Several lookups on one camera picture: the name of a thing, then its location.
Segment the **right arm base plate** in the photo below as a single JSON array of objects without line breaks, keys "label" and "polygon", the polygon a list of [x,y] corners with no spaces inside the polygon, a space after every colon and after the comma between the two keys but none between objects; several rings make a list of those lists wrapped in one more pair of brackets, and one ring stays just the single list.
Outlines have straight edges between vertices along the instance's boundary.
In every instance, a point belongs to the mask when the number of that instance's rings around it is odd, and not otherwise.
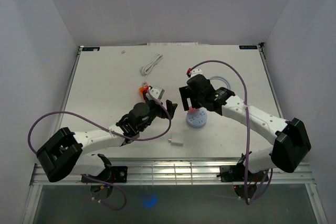
[{"label": "right arm base plate", "polygon": [[[265,182],[269,181],[269,176],[264,171],[252,174],[248,172],[247,182],[261,182],[264,175],[266,175]],[[221,182],[243,182],[245,180],[244,165],[222,165],[219,167],[219,173],[216,175]]]}]

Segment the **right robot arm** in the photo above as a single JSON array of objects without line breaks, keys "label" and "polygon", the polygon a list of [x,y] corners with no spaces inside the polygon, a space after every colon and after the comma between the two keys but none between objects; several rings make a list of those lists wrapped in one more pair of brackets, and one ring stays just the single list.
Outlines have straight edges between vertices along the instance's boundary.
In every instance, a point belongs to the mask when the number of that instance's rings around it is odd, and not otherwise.
[{"label": "right robot arm", "polygon": [[269,148],[242,156],[237,163],[237,174],[242,180],[250,180],[257,172],[272,168],[293,173],[311,150],[306,127],[300,119],[288,121],[246,106],[232,90],[215,89],[202,74],[191,77],[179,92],[185,111],[205,108],[243,124],[271,144]]}]

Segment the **red cube socket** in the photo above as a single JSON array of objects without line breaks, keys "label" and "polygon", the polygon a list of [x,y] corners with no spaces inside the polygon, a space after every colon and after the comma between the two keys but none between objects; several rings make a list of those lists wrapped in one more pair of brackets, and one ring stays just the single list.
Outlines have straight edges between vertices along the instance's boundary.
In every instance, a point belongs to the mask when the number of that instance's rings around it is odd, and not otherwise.
[{"label": "red cube socket", "polygon": [[147,91],[147,88],[143,88],[143,87],[139,88],[139,93],[140,93],[140,96],[141,96],[143,102],[145,102],[146,91]]}]

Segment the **light blue round socket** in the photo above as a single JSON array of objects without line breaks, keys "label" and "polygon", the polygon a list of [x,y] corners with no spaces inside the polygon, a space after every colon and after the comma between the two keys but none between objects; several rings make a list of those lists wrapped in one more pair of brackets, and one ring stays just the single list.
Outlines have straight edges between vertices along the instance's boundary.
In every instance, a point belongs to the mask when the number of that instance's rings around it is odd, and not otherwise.
[{"label": "light blue round socket", "polygon": [[186,115],[187,124],[194,129],[204,127],[207,123],[207,119],[208,116],[204,109],[189,110]]}]

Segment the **white charger adapter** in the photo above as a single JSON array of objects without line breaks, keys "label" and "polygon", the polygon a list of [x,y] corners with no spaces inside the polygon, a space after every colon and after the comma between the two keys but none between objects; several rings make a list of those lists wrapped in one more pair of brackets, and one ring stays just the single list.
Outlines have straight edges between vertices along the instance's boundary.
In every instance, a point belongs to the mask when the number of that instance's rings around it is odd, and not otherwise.
[{"label": "white charger adapter", "polygon": [[180,133],[171,133],[170,137],[168,138],[168,142],[171,146],[184,146],[183,136]]}]

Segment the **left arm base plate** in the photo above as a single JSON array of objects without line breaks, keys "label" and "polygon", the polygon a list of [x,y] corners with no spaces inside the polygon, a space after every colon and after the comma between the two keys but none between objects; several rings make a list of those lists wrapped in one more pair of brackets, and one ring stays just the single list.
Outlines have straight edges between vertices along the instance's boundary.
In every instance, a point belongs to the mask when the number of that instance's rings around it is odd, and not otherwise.
[{"label": "left arm base plate", "polygon": [[[103,182],[110,183],[126,183],[128,175],[128,167],[127,166],[111,166],[105,168],[99,175],[93,176],[88,175],[89,178],[101,180]],[[93,183],[93,180],[88,179],[87,177],[82,176],[82,183]]]}]

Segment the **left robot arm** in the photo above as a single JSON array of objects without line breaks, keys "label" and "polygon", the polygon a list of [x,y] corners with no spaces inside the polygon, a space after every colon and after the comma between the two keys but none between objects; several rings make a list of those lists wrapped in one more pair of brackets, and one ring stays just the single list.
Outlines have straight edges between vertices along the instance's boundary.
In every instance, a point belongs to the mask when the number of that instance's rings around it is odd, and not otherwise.
[{"label": "left robot arm", "polygon": [[156,118],[172,120],[176,103],[158,100],[137,103],[129,113],[110,127],[96,125],[97,130],[73,132],[60,128],[44,145],[35,151],[50,182],[58,182],[70,174],[82,175],[82,182],[89,179],[112,182],[115,169],[98,151],[108,147],[123,147],[134,141],[141,142],[143,132]]}]

